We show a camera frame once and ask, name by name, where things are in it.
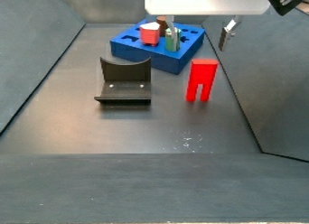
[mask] white object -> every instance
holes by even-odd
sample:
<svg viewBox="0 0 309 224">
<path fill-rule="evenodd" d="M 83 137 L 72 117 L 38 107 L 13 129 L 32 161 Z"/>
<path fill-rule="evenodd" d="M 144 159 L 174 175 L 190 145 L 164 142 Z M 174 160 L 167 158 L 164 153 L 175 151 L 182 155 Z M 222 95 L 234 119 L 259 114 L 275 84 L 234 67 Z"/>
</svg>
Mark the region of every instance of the white object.
<svg viewBox="0 0 309 224">
<path fill-rule="evenodd" d="M 141 24 L 140 27 L 144 29 L 144 30 L 157 30 L 159 29 L 159 23 L 156 22 L 152 22 L 152 23 L 145 23 L 145 24 Z"/>
<path fill-rule="evenodd" d="M 212 15 L 262 14 L 268 8 L 267 0 L 144 0 L 148 14 Z"/>
</svg>

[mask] small colored block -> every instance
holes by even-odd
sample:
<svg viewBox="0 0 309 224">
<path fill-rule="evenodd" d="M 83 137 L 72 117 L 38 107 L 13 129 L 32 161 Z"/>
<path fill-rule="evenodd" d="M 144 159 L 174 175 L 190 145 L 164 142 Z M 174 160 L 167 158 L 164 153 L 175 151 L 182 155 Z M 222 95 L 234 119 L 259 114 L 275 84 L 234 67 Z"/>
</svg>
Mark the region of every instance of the small colored block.
<svg viewBox="0 0 309 224">
<path fill-rule="evenodd" d="M 144 61 L 151 57 L 151 66 L 172 74 L 179 74 L 192 55 L 203 44 L 204 30 L 188 25 L 174 23 L 180 29 L 179 50 L 165 50 L 165 37 L 159 37 L 155 47 L 143 45 L 140 39 L 140 21 L 111 40 L 111 53 L 128 61 Z"/>
<path fill-rule="evenodd" d="M 195 59 L 191 61 L 191 72 L 188 77 L 188 87 L 186 100 L 195 100 L 198 85 L 203 85 L 200 101 L 206 102 L 216 74 L 216 60 Z"/>
<path fill-rule="evenodd" d="M 143 44 L 152 46 L 159 43 L 159 24 L 156 22 L 140 25 L 140 39 Z"/>
</svg>

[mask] gray floor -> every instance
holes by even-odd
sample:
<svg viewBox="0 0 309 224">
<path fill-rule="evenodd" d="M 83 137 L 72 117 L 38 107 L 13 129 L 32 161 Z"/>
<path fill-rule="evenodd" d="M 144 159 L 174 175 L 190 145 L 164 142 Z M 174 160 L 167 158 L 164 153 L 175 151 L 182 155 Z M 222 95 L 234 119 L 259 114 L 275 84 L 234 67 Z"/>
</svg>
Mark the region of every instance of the gray floor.
<svg viewBox="0 0 309 224">
<path fill-rule="evenodd" d="M 216 48 L 230 16 L 210 16 L 203 25 L 232 85 L 240 108 L 264 152 L 309 160 L 309 16 L 271 9 L 243 16 L 224 52 Z"/>
<path fill-rule="evenodd" d="M 264 154 L 6 155 L 0 222 L 309 222 L 307 172 Z"/>
<path fill-rule="evenodd" d="M 259 154 L 220 68 L 207 104 L 188 68 L 152 70 L 148 108 L 93 100 L 125 27 L 87 26 L 0 137 L 0 223 L 309 222 L 309 164 Z"/>
<path fill-rule="evenodd" d="M 207 103 L 187 103 L 190 64 L 152 69 L 149 107 L 101 107 L 99 58 L 128 26 L 88 25 L 0 138 L 0 154 L 259 153 L 220 67 Z M 194 58 L 215 58 L 210 43 Z"/>
</svg>

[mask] red block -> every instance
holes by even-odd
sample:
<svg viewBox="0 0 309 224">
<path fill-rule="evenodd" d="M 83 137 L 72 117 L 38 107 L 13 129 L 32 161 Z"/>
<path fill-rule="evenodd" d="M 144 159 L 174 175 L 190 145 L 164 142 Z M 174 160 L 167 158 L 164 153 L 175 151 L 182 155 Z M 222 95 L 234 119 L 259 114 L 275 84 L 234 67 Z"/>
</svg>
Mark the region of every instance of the red block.
<svg viewBox="0 0 309 224">
<path fill-rule="evenodd" d="M 187 87 L 187 101 L 195 100 L 198 85 L 202 84 L 200 101 L 206 102 L 216 75 L 216 60 L 195 59 L 191 61 L 191 72 Z"/>
</svg>

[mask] blue shape sorter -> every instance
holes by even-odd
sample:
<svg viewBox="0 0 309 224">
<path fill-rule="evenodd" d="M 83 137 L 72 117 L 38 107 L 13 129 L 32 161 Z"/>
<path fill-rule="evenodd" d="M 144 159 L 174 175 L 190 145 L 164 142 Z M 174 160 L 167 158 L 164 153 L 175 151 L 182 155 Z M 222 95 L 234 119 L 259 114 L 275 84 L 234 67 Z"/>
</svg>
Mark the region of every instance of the blue shape sorter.
<svg viewBox="0 0 309 224">
<path fill-rule="evenodd" d="M 178 75 L 203 44 L 204 30 L 175 23 L 180 29 L 179 50 L 167 51 L 165 37 L 159 38 L 155 47 L 141 44 L 139 27 L 143 23 L 145 20 L 131 26 L 111 40 L 112 55 L 128 61 L 144 61 L 151 57 L 153 68 Z"/>
</svg>

